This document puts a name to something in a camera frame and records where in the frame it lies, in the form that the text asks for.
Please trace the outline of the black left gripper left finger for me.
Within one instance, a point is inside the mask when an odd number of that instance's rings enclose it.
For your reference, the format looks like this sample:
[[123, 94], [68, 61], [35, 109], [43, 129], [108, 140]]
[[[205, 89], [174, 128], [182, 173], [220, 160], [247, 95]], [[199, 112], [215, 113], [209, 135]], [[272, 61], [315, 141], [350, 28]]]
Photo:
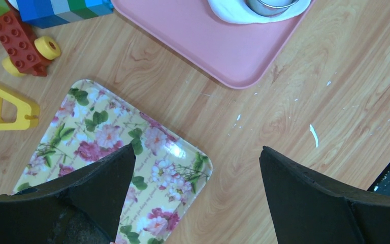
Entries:
[[62, 177], [0, 195], [0, 243], [111, 243], [133, 177], [131, 144]]

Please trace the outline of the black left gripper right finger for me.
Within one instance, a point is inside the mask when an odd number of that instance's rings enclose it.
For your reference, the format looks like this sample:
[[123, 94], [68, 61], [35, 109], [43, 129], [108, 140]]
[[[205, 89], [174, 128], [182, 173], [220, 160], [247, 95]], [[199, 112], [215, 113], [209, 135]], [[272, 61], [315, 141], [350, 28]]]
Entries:
[[279, 243], [390, 243], [390, 196], [342, 183], [267, 146], [259, 165]]

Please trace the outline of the pink rectangular tray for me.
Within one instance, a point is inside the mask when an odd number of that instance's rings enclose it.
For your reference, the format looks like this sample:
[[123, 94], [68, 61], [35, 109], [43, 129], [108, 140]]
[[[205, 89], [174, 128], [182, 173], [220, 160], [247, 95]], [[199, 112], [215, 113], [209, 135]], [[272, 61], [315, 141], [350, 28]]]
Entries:
[[230, 24], [207, 1], [113, 1], [115, 10], [227, 87], [267, 72], [305, 13], [275, 23]]

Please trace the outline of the white dough ball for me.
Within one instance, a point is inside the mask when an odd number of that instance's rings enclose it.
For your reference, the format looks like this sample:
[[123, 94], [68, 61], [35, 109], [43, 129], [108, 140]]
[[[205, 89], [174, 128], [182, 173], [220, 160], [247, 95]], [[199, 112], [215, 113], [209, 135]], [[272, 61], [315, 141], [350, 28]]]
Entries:
[[280, 22], [302, 14], [311, 0], [296, 1], [220, 1], [210, 0], [213, 13], [231, 24], [265, 24]]

